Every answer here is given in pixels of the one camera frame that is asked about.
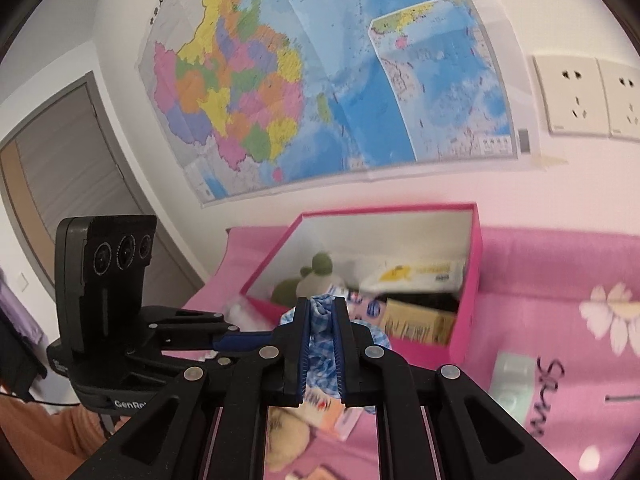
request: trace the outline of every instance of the map of china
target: map of china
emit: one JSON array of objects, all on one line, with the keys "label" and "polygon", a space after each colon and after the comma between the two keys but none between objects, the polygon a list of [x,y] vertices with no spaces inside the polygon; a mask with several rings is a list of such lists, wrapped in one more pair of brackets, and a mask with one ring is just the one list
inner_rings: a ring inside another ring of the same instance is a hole
[{"label": "map of china", "polygon": [[214,137],[233,170],[247,156],[274,162],[298,132],[302,61],[286,36],[260,23],[260,0],[203,0],[205,15],[178,52],[156,43],[154,99],[187,144]]}]

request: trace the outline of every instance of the pink box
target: pink box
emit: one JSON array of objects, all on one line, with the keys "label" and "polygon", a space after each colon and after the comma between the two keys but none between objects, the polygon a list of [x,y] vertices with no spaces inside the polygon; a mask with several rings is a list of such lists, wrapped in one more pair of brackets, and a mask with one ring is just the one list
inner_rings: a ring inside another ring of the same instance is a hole
[{"label": "pink box", "polygon": [[456,325],[447,347],[391,339],[393,350],[410,364],[436,369],[462,364],[471,334],[482,237],[478,206],[423,204],[304,213],[290,226],[264,259],[241,293],[256,309],[277,322],[286,309],[269,301],[276,283],[298,275],[314,254],[327,251],[334,272],[347,283],[359,283],[356,274],[380,256],[454,259],[466,258],[465,278]]}]

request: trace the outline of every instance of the camera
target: camera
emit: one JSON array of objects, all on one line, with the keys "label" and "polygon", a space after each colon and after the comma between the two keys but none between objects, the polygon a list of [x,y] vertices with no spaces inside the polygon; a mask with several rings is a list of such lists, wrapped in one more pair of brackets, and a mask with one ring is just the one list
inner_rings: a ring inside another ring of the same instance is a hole
[{"label": "camera", "polygon": [[99,348],[139,313],[157,222],[153,215],[93,216],[58,225],[57,347],[67,359]]}]

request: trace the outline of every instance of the green plush toy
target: green plush toy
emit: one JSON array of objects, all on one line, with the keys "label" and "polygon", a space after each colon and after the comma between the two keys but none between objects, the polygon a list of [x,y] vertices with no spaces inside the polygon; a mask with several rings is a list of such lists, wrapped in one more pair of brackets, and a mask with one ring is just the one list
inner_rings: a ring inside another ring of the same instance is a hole
[{"label": "green plush toy", "polygon": [[344,286],[344,280],[334,274],[334,263],[324,252],[316,254],[311,267],[302,267],[299,278],[287,278],[273,289],[271,303],[293,308],[298,298],[325,294],[331,285]]}]

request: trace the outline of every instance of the wall socket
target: wall socket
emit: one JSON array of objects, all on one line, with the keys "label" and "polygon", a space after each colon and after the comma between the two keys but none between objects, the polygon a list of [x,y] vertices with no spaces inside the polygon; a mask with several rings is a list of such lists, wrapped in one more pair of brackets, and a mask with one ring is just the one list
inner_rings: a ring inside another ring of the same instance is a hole
[{"label": "wall socket", "polygon": [[609,108],[610,133],[640,140],[640,70],[598,60]]},{"label": "wall socket", "polygon": [[609,135],[607,101],[596,59],[534,56],[534,62],[552,133]]}]

